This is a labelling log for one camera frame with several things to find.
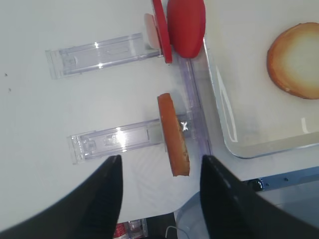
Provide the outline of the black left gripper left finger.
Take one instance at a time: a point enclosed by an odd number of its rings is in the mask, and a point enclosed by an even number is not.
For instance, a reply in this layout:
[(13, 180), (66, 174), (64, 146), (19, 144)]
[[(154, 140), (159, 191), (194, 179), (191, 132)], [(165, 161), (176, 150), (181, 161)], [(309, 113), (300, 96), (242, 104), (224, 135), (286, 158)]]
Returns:
[(2, 239), (111, 239), (123, 199), (120, 155), (110, 156), (57, 203), (1, 232)]

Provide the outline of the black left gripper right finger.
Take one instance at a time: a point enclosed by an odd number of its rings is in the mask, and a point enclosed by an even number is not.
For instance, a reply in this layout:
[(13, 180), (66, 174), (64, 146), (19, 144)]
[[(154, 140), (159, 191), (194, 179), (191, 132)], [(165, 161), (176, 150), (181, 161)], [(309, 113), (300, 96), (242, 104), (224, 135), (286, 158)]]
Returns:
[(318, 228), (273, 206), (213, 155), (202, 157), (200, 203), (211, 239), (319, 237)]

